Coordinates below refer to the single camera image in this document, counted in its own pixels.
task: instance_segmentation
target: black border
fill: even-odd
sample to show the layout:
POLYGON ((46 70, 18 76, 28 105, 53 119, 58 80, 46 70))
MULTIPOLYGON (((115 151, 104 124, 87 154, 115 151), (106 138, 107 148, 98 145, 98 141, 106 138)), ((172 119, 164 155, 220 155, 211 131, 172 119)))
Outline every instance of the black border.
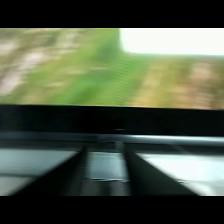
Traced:
POLYGON ((224 136, 224 111, 0 105, 0 132, 224 136))

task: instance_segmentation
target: blurry green background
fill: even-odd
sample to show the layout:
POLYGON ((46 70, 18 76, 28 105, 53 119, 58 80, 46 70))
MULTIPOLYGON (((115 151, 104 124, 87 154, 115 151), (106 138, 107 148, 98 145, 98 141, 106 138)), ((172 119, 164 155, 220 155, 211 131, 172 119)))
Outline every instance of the blurry green background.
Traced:
POLYGON ((223 62, 130 54, 118 28, 1 28, 0 103, 222 109, 223 62))

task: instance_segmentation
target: screen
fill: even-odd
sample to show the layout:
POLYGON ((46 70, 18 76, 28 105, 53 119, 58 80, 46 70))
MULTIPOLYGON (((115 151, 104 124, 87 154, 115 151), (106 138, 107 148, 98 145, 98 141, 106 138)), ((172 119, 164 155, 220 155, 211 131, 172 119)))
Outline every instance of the screen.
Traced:
POLYGON ((0 103, 223 109, 223 87, 223 28, 0 29, 0 103))

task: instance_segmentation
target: television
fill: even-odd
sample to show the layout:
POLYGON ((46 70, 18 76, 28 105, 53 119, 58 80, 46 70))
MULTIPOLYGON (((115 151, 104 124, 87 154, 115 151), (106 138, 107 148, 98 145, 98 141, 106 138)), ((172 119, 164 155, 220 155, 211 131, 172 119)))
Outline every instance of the television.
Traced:
POLYGON ((224 29, 1 28, 0 103, 222 109, 224 29))

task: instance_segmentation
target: monitor screen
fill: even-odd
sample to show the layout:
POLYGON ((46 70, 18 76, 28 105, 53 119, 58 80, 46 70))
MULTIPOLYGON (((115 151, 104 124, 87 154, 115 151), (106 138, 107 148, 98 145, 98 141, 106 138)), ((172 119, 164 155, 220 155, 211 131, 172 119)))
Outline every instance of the monitor screen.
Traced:
POLYGON ((0 103, 223 109, 223 99, 223 28, 0 29, 0 103))

